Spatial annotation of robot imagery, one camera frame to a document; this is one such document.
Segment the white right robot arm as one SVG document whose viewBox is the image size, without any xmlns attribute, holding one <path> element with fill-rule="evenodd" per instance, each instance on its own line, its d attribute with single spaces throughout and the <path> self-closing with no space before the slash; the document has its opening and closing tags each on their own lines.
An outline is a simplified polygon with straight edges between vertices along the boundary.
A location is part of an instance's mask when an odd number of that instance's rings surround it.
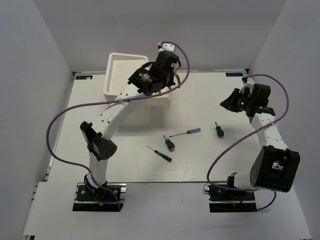
<svg viewBox="0 0 320 240">
<path fill-rule="evenodd" d="M 268 107 L 271 88 L 253 84 L 234 89 L 220 105 L 231 112 L 244 111 L 257 131 L 261 150 L 247 173 L 232 173 L 227 178 L 226 195 L 236 200 L 246 190 L 266 189 L 287 193 L 300 163 L 300 154 L 285 144 L 274 121 L 276 114 Z"/>
</svg>

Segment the green stubby phillips screwdriver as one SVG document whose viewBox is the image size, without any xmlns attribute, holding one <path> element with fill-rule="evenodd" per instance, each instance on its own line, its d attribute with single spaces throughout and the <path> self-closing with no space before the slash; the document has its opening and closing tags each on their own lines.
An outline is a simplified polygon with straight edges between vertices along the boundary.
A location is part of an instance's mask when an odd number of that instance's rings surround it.
<svg viewBox="0 0 320 240">
<path fill-rule="evenodd" d="M 174 143 L 173 143 L 170 139 L 166 138 L 165 135 L 163 135 L 163 138 L 164 138 L 164 142 L 165 142 L 168 150 L 169 150 L 170 152 L 173 152 L 173 151 L 175 150 L 175 145 L 174 145 Z"/>
</svg>

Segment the black precision screwdriver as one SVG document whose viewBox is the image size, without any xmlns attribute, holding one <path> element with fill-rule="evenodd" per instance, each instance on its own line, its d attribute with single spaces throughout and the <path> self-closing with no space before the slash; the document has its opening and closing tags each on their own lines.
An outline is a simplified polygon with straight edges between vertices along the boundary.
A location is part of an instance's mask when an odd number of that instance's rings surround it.
<svg viewBox="0 0 320 240">
<path fill-rule="evenodd" d="M 171 162 L 172 158 L 170 158 L 169 156 L 159 152 L 158 150 L 152 149 L 151 147 L 147 146 L 150 150 L 152 150 L 155 154 L 157 154 L 158 156 L 160 156 L 161 158 L 163 158 L 164 160 L 166 160 L 167 162 Z"/>
</svg>

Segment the blue handled screwdriver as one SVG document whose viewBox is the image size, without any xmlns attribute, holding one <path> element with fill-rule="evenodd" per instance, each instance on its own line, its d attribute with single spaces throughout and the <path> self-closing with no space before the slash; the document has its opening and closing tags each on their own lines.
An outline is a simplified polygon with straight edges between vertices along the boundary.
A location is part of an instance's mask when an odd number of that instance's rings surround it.
<svg viewBox="0 0 320 240">
<path fill-rule="evenodd" d="M 172 138 L 172 137 L 181 136 L 181 135 L 195 134 L 195 133 L 199 133 L 200 131 L 201 131 L 201 128 L 194 128 L 194 129 L 187 130 L 186 132 L 183 132 L 183 133 L 170 135 L 169 137 Z"/>
</svg>

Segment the yellow combination pliers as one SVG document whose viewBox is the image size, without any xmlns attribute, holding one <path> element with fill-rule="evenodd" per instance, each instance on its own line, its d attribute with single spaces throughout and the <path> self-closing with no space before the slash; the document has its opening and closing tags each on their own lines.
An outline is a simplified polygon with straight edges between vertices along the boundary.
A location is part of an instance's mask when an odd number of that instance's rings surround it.
<svg viewBox="0 0 320 240">
<path fill-rule="evenodd" d="M 180 85 L 181 85 L 181 79 L 180 79 L 177 71 L 174 72 L 174 76 L 175 76 L 175 78 L 176 78 L 176 80 L 177 80 L 177 86 L 180 87 Z"/>
</svg>

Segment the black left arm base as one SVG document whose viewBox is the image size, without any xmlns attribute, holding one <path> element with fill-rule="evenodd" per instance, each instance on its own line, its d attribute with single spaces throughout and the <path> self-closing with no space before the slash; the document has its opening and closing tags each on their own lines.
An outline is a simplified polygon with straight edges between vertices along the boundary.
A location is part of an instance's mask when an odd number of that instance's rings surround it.
<svg viewBox="0 0 320 240">
<path fill-rule="evenodd" d="M 108 183 L 106 185 L 116 195 L 120 208 L 123 208 L 126 196 L 126 183 Z M 84 183 L 78 183 L 73 201 L 73 212 L 120 212 L 112 193 L 102 190 L 94 196 Z"/>
</svg>

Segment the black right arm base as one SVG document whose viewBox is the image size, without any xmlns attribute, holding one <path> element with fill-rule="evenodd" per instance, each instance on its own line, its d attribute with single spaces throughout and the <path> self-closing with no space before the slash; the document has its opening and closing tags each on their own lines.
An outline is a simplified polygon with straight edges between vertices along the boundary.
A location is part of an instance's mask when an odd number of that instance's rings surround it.
<svg viewBox="0 0 320 240">
<path fill-rule="evenodd" d="M 257 212 L 253 192 L 234 191 L 218 188 L 209 183 L 203 186 L 208 194 L 210 213 L 253 213 Z"/>
</svg>

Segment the white drawer cabinet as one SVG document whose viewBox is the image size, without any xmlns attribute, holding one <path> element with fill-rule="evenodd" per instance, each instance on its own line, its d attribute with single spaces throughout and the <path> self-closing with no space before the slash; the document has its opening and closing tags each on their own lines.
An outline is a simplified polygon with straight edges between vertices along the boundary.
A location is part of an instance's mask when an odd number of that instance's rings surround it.
<svg viewBox="0 0 320 240">
<path fill-rule="evenodd" d="M 110 101 L 120 95 L 127 85 L 128 78 L 149 58 L 145 55 L 110 53 L 108 57 L 103 94 Z M 121 123 L 122 127 L 145 127 L 149 124 L 150 109 L 145 103 L 139 105 Z"/>
</svg>

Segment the white top drawer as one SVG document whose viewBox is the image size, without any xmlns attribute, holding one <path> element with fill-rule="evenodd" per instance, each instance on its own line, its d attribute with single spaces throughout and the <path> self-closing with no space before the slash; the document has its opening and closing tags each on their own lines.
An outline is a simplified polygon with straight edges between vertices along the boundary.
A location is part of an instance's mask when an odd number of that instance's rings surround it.
<svg viewBox="0 0 320 240">
<path fill-rule="evenodd" d="M 161 106 L 168 108 L 171 103 L 171 93 L 163 94 L 161 96 L 156 96 L 152 98 L 147 98 L 144 100 L 144 105 L 146 107 Z"/>
</svg>

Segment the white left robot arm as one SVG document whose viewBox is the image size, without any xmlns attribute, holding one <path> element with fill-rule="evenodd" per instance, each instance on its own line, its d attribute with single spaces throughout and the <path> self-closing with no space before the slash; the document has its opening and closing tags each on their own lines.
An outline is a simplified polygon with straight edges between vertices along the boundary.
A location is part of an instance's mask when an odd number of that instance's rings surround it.
<svg viewBox="0 0 320 240">
<path fill-rule="evenodd" d="M 175 67 L 180 63 L 176 54 L 161 51 L 155 61 L 142 65 L 128 78 L 127 85 L 116 98 L 118 103 L 110 104 L 94 121 L 84 121 L 80 125 L 90 156 L 91 172 L 85 176 L 84 183 L 94 199 L 99 200 L 106 193 L 108 160 L 117 150 L 111 138 L 118 126 L 145 101 L 145 97 L 175 85 Z"/>
</svg>

